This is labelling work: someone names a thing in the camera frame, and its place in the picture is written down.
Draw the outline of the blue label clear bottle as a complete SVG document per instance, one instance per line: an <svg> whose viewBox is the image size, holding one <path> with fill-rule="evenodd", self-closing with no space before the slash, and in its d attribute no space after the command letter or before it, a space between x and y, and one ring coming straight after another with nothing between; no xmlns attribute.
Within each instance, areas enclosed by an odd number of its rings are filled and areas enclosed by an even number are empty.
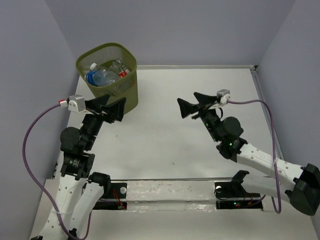
<svg viewBox="0 0 320 240"><path fill-rule="evenodd" d="M110 84L108 71L105 67L92 63L89 69L90 71L85 75L87 83L96 87L108 86Z"/></svg>

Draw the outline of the red cap clear bottle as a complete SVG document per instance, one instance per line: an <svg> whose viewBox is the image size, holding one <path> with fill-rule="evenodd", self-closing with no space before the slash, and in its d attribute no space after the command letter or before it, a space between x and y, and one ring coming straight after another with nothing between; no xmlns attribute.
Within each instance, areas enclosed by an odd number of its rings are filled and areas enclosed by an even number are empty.
<svg viewBox="0 0 320 240"><path fill-rule="evenodd" d="M114 60L109 69L120 78L124 78L131 72L131 70L120 59Z"/></svg>

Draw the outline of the square bottle cream label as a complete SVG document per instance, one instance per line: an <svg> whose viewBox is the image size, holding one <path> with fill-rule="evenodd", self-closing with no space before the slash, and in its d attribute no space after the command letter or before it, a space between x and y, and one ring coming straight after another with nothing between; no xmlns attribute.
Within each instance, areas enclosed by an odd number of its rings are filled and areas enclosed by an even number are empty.
<svg viewBox="0 0 320 240"><path fill-rule="evenodd" d="M105 78L105 80L107 81L107 83L113 84L115 82L117 82L119 79L121 79L118 75L116 75L112 70L110 70L109 67L105 67L105 66L100 66L100 70L103 73L103 77Z"/></svg>

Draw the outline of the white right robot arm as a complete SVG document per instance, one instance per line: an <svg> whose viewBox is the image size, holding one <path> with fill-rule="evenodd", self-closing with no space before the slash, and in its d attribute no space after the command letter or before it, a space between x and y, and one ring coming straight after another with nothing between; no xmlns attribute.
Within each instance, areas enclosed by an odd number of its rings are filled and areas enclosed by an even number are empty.
<svg viewBox="0 0 320 240"><path fill-rule="evenodd" d="M256 184L254 192L270 196L273 203L286 201L307 216L316 214L320 206L320 170L317 166L311 163L302 166L279 159L243 139L244 130L236 117L217 114L217 110L233 103L229 90L220 90L214 96L199 92L193 95L198 101L196 104L177 99L181 117L201 119L223 158L251 167L273 181L270 186L265 181Z"/></svg>

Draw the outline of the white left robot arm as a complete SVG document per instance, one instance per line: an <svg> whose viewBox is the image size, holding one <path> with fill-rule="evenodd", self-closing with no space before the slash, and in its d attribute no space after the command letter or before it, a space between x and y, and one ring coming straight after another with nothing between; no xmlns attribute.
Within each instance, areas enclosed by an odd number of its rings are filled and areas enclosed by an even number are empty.
<svg viewBox="0 0 320 240"><path fill-rule="evenodd" d="M103 123L121 121L126 99L123 97L108 103L109 95L85 100L72 95L60 101L74 113L83 113L79 128L67 127L60 134L60 150L63 161L60 168L58 188L53 197L38 181L35 183L52 203L48 218L34 236L35 240L79 240L83 226L89 227L91 213L100 198L111 191L111 177L105 173L92 172L95 155L90 153Z"/></svg>

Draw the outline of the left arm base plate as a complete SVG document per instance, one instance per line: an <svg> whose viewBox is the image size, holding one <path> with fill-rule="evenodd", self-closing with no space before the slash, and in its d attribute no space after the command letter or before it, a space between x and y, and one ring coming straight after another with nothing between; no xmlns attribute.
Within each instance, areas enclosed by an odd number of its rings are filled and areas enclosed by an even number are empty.
<svg viewBox="0 0 320 240"><path fill-rule="evenodd" d="M124 211L127 209L127 190L128 184L126 182L112 181L110 190L104 193L102 197L96 202L93 210L106 211Z"/></svg>

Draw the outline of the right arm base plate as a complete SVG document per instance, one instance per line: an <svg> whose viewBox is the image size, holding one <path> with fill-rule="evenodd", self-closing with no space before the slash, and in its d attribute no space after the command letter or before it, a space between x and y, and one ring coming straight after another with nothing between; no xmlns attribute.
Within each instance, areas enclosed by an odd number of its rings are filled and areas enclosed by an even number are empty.
<svg viewBox="0 0 320 240"><path fill-rule="evenodd" d="M217 210L263 210L262 196L259 193L251 193L238 183L222 181L214 183L215 207Z"/></svg>

